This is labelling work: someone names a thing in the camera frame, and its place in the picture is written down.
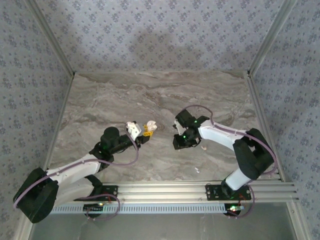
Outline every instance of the enclosure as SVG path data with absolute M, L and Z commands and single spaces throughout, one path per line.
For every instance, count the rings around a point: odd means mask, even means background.
M 110 239 L 320 238 L 318 3 L 4 0 L 0 6 L 0 239 L 91 239 L 105 232 Z M 225 126 L 259 129 L 277 156 L 278 170 L 252 182 L 255 206 L 246 218 L 229 219 L 220 207 L 230 201 L 206 196 L 207 184 L 220 184 L 238 167 L 233 151 L 208 140 L 173 147 L 175 116 L 194 104 Z M 199 107 L 189 111 L 210 116 Z M 116 218 L 89 222 L 84 203 L 70 202 L 32 225 L 9 207 L 34 168 L 83 157 L 107 127 L 124 134 L 126 122 L 149 120 L 157 130 L 137 163 L 96 174 L 118 186 Z M 114 161 L 134 156 L 128 148 Z M 251 205 L 246 201 L 245 211 Z

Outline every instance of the patterned wallpaper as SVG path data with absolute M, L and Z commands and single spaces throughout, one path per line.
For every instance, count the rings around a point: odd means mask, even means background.
M 45 161 L 70 78 L 22 0 L 0 9 L 0 240 L 10 240 L 13 196 Z
M 37 0 L 74 71 L 248 69 L 283 0 Z
M 320 2 L 300 0 L 254 79 L 283 167 L 320 240 Z

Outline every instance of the gray marble tabletop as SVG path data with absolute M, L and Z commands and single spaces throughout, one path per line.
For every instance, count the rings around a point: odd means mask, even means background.
M 138 162 L 130 167 L 108 167 L 96 174 L 101 181 L 222 180 L 238 167 L 230 149 L 203 140 L 198 147 L 174 150 L 172 141 L 176 130 L 172 126 L 175 116 L 191 104 L 210 108 L 214 119 L 223 125 L 245 130 L 259 128 L 241 73 L 76 74 L 50 168 L 83 157 L 99 142 L 107 127 L 115 126 L 120 134 L 124 134 L 126 122 L 145 124 L 154 120 L 158 129 L 150 141 L 142 145 Z M 196 117 L 210 116 L 206 110 L 197 107 L 189 111 Z M 114 161 L 128 163 L 134 158 L 135 150 L 131 147 L 115 154 Z

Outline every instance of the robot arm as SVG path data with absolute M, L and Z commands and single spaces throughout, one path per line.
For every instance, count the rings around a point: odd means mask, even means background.
M 146 125 L 142 125 L 135 121 L 127 122 L 127 132 L 138 149 L 149 141 L 153 131 L 157 128 L 155 123 L 154 121 L 149 121 Z M 102 183 L 93 174 L 104 170 L 109 164 L 100 163 L 94 161 L 94 159 L 112 163 L 115 153 L 123 152 L 133 145 L 130 137 L 126 134 L 120 135 L 116 127 L 106 128 L 100 138 L 100 142 L 81 159 L 47 171 L 41 168 L 34 169 L 14 196 L 13 201 L 15 202 L 36 181 L 43 177 L 48 177 L 28 191 L 17 203 L 17 207 L 32 223 L 38 223 L 51 212 L 53 207 L 80 197 L 101 194 Z
M 272 156 L 264 147 L 246 136 L 237 134 L 246 133 L 268 146 L 261 132 L 255 128 L 245 131 L 218 123 L 212 125 L 208 117 L 201 116 L 196 119 L 187 110 L 181 111 L 175 117 L 173 127 L 178 130 L 178 134 L 175 134 L 173 139 L 173 146 L 176 150 L 196 147 L 201 139 L 207 139 L 234 151 L 239 168 L 221 183 L 222 192 L 229 198 L 242 186 L 252 180 L 256 180 L 274 163 Z

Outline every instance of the yellow object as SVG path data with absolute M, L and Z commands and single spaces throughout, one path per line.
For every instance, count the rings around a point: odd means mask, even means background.
M 148 131 L 148 127 L 147 127 L 147 125 L 143 125 L 143 127 L 144 127 L 144 133 L 142 134 L 144 137 L 148 137 L 148 136 L 152 136 L 152 134 L 154 134 L 154 132 L 153 131 Z

